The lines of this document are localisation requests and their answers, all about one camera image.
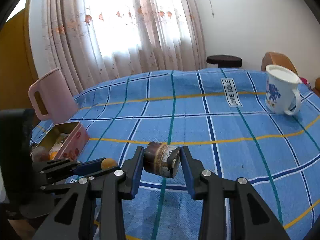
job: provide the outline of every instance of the metal pin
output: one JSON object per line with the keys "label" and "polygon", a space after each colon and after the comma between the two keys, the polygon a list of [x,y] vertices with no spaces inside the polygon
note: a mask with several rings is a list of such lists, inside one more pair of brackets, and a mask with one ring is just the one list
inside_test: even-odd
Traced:
{"label": "metal pin", "polygon": [[121,176],[121,175],[123,175],[123,174],[124,174],[123,170],[116,170],[116,171],[115,171],[115,175],[116,175],[116,176]]}
{"label": "metal pin", "polygon": [[240,183],[240,184],[247,184],[247,179],[245,179],[245,178],[239,178],[238,179],[238,182]]}
{"label": "metal pin", "polygon": [[203,171],[202,171],[202,175],[203,175],[203,176],[206,176],[206,177],[207,177],[207,176],[211,176],[211,174],[212,174],[212,172],[209,171],[209,170],[203,170]]}
{"label": "metal pin", "polygon": [[88,182],[88,179],[87,178],[80,178],[78,180],[79,184],[86,184]]}

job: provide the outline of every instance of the worn label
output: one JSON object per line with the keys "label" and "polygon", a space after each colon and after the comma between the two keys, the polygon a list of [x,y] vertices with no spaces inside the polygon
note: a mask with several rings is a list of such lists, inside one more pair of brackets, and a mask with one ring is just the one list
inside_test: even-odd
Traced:
{"label": "worn label", "polygon": [[231,107],[243,106],[240,103],[239,96],[237,93],[236,85],[232,78],[221,78],[221,82],[224,88],[224,94],[227,102]]}

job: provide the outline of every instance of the curtain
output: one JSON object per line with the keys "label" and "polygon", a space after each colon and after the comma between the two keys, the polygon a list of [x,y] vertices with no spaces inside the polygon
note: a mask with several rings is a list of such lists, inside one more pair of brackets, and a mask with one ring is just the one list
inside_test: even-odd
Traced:
{"label": "curtain", "polygon": [[194,0],[43,0],[42,14],[48,64],[73,95],[123,76],[205,66]]}

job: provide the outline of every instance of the white pitcher lid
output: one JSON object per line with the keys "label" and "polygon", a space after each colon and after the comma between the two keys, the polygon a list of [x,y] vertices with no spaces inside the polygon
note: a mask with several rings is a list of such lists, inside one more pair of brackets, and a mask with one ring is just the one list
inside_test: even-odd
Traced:
{"label": "white pitcher lid", "polygon": [[302,83],[301,79],[296,73],[292,72],[290,69],[287,69],[285,67],[278,66],[278,65],[268,65],[266,66],[266,71],[271,76],[277,79],[280,79],[282,81],[292,83],[292,84]]}

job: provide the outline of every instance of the table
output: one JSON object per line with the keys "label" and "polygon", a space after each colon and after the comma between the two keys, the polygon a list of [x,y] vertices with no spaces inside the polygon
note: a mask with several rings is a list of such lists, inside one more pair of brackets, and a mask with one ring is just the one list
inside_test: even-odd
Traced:
{"label": "table", "polygon": [[[299,85],[300,112],[270,112],[266,73],[208,68],[158,71],[107,81],[75,96],[90,140],[79,160],[113,158],[119,166],[150,141],[187,145],[205,169],[247,178],[284,225],[301,240],[320,213],[320,98]],[[221,78],[232,78],[242,106],[230,107]],[[39,142],[52,127],[33,130]],[[227,234],[230,236],[228,202]],[[98,239],[99,202],[95,237]],[[128,239],[197,239],[202,202],[186,192],[181,167],[174,179],[143,171],[138,194],[123,201]]]}

